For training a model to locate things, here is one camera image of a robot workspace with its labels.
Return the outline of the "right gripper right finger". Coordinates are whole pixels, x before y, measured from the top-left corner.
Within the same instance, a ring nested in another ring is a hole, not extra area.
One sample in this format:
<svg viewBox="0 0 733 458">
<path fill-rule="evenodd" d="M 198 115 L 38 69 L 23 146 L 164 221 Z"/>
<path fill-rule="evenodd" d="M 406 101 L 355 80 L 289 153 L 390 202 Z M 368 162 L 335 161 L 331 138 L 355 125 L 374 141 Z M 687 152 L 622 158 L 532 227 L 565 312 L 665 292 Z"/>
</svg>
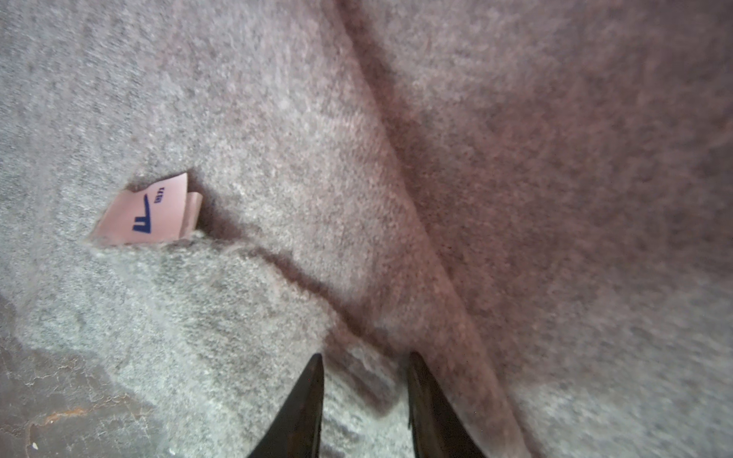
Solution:
<svg viewBox="0 0 733 458">
<path fill-rule="evenodd" d="M 417 458 L 484 458 L 420 353 L 408 359 L 408 425 Z"/>
</svg>

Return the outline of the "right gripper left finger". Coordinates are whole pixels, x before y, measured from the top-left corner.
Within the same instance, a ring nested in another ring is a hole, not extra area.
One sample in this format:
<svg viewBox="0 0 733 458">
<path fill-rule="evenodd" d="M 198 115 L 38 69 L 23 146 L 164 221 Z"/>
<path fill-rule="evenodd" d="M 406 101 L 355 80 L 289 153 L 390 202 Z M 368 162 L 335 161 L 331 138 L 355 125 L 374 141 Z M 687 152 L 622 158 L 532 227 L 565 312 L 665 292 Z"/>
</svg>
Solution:
<svg viewBox="0 0 733 458">
<path fill-rule="evenodd" d="M 325 369 L 323 356 L 312 355 L 275 420 L 249 454 L 251 458 L 320 456 Z"/>
</svg>

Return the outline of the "grey knitted scarf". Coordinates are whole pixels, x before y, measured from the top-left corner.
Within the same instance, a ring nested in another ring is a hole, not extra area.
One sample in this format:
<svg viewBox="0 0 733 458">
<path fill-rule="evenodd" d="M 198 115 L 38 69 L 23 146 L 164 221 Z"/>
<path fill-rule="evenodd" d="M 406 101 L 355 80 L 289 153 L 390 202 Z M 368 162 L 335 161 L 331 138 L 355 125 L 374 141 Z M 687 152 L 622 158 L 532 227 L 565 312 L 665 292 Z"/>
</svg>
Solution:
<svg viewBox="0 0 733 458">
<path fill-rule="evenodd" d="M 191 238 L 98 246 L 187 173 Z M 728 1 L 5 1 L 1 453 L 732 453 Z"/>
</svg>

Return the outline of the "pink scarf label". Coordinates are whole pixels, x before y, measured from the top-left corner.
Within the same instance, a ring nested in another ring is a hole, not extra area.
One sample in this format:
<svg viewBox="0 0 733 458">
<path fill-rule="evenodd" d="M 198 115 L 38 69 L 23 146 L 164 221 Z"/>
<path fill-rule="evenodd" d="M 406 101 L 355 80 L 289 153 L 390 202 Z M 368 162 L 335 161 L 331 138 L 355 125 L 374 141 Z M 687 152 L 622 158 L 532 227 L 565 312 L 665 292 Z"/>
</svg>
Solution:
<svg viewBox="0 0 733 458">
<path fill-rule="evenodd" d="M 90 239 L 98 246 L 167 244 L 191 238 L 197 228 L 203 196 L 188 189 L 187 173 L 133 192 L 120 192 Z"/>
</svg>

